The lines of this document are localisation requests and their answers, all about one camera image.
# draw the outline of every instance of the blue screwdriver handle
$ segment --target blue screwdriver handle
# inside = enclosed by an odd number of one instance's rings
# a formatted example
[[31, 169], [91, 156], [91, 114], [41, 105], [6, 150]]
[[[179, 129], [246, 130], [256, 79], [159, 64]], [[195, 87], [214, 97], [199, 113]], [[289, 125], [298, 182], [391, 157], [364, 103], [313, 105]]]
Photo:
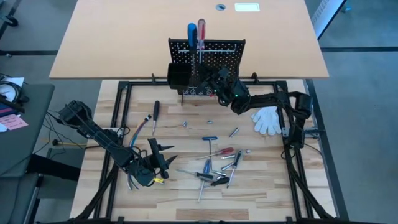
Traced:
[[204, 174], [210, 173], [210, 159], [206, 160], [205, 167], [203, 168], [203, 173]]
[[197, 25], [194, 23], [188, 24], [188, 44], [190, 47], [190, 50], [196, 50], [197, 48]]

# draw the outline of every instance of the white label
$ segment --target white label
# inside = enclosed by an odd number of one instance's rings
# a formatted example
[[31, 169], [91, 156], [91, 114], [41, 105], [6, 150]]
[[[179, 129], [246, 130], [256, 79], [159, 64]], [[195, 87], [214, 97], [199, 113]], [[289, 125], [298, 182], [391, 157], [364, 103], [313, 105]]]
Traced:
[[235, 3], [235, 11], [237, 11], [237, 12], [259, 12], [260, 5], [258, 3]]

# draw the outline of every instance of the gray desk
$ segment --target gray desk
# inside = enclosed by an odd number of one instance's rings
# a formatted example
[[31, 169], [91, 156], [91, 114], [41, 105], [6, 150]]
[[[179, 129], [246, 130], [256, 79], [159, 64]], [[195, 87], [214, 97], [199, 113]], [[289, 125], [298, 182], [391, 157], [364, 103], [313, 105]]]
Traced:
[[[45, 114], [49, 108], [54, 86], [24, 85], [22, 91], [30, 101], [24, 104], [21, 118], [28, 126], [0, 133], [0, 174], [33, 153]], [[25, 174], [29, 159], [22, 161], [1, 177], [21, 177]]]

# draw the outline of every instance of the tool holder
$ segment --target tool holder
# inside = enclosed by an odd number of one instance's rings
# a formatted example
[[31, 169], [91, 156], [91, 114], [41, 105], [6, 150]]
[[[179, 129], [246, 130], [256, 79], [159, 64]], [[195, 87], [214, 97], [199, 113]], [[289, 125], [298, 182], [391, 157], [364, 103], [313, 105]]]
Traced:
[[[226, 67], [230, 71], [227, 79], [233, 81], [239, 76], [239, 65], [245, 43], [245, 40], [205, 40], [205, 49], [201, 51], [201, 62], [213, 68]], [[205, 96], [213, 94], [208, 87], [200, 88], [202, 81], [198, 72], [199, 50], [192, 54], [187, 39], [169, 39], [169, 47], [173, 65], [185, 66], [187, 71], [185, 74], [176, 75], [177, 78], [173, 77], [173, 80], [178, 80], [176, 85], [189, 82], [187, 89], [177, 90], [178, 94]]]

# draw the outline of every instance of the wooden table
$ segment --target wooden table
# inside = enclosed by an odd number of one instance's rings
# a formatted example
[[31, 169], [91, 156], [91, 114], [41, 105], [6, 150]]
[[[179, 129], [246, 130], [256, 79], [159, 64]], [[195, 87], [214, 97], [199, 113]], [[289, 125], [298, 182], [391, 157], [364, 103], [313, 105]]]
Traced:
[[[305, 91], [302, 80], [289, 80], [287, 83], [289, 91]], [[111, 122], [117, 85], [116, 80], [102, 82], [94, 115], [95, 122], [102, 127], [108, 127]], [[249, 89], [252, 95], [272, 92], [268, 86], [250, 86]], [[286, 216], [294, 217], [286, 163], [280, 158], [283, 151], [282, 138], [280, 135], [261, 136], [254, 132], [250, 116], [256, 110], [238, 116], [229, 108], [220, 106], [214, 98], [186, 96], [183, 106], [180, 105], [180, 99], [177, 92], [168, 86], [132, 88], [127, 118], [132, 131], [126, 136], [124, 145], [128, 144], [137, 125], [147, 114], [152, 113], [154, 101], [159, 100], [161, 107], [155, 137], [163, 146], [175, 146], [163, 152], [165, 158], [176, 154], [178, 157], [170, 166], [170, 178], [165, 181], [165, 185], [155, 184], [131, 192], [126, 185], [126, 175], [120, 171], [112, 219], [116, 220], [118, 216], [125, 216], [125, 220], [152, 221], [285, 220]], [[208, 120], [212, 120], [213, 124], [207, 124]], [[186, 128], [181, 125], [183, 121], [188, 123]], [[313, 125], [311, 119], [307, 125]], [[229, 138], [228, 135], [235, 127], [239, 127], [240, 131]], [[152, 137], [151, 131], [152, 122], [146, 124], [140, 132], [136, 145], [141, 149], [150, 150], [146, 139]], [[176, 172], [175, 169], [203, 169], [205, 161], [195, 160], [209, 152], [208, 142], [201, 140], [203, 136], [218, 136], [218, 140], [212, 142], [213, 151], [234, 147], [250, 149], [252, 153], [244, 155], [229, 189], [225, 185], [205, 189], [202, 200], [198, 203], [200, 181], [188, 174]], [[316, 140], [308, 139], [306, 143], [318, 148]], [[335, 215], [320, 154], [306, 146], [302, 149], [302, 156], [311, 192], [327, 212]], [[103, 158], [103, 149], [86, 150], [71, 217], [78, 215], [97, 191]], [[214, 170], [219, 170], [227, 163], [229, 161], [219, 157], [213, 158]], [[299, 197], [305, 213], [301, 191]], [[102, 217], [107, 198], [105, 196], [103, 201]]]
[[[242, 2], [259, 11], [236, 11]], [[168, 38], [186, 39], [200, 18], [206, 39], [246, 39], [241, 77], [328, 77], [304, 0], [80, 0], [50, 78], [166, 77]]]

